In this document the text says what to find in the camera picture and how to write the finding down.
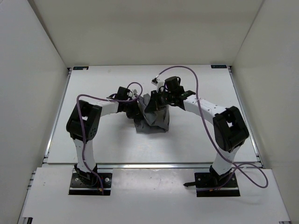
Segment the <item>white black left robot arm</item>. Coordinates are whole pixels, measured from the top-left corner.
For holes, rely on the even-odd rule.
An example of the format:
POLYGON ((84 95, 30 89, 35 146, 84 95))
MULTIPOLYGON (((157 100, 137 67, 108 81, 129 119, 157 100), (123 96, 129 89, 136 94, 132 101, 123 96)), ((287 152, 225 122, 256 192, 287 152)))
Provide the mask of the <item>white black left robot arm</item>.
POLYGON ((103 180, 97 172, 93 154, 93 139, 97 134, 100 118, 106 115, 126 112, 139 115, 137 101, 141 97, 136 90, 120 87, 118 92, 107 98, 97 98, 87 94, 77 96, 75 107, 66 124, 76 147, 77 164, 75 171, 88 187, 98 187, 104 191, 103 180))

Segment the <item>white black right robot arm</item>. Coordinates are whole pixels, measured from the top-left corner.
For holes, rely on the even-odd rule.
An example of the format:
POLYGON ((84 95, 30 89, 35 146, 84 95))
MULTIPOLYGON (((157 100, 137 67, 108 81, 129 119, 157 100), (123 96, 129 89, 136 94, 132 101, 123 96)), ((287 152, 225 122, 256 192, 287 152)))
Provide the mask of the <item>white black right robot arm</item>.
POLYGON ((169 106, 179 107, 184 111, 200 116, 204 122, 209 122, 214 127, 213 144, 216 145, 217 155, 210 167, 210 183, 220 187, 226 182, 231 172, 236 152, 249 137, 240 110, 215 105, 196 96, 191 90, 184 90, 177 76, 165 81, 158 78, 152 79, 156 90, 150 94, 149 104, 145 112, 156 112, 169 106))

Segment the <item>grey pleated skirt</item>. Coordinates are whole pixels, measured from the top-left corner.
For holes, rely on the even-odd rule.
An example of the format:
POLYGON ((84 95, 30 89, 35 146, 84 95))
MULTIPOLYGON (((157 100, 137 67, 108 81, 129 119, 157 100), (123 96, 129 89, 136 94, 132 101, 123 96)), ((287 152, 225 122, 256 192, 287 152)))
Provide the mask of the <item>grey pleated skirt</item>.
POLYGON ((170 112, 168 105, 159 111, 145 112, 145 108, 150 102, 150 95, 144 94, 137 101, 142 112, 139 118, 133 118, 137 133, 165 133, 169 130, 170 112))

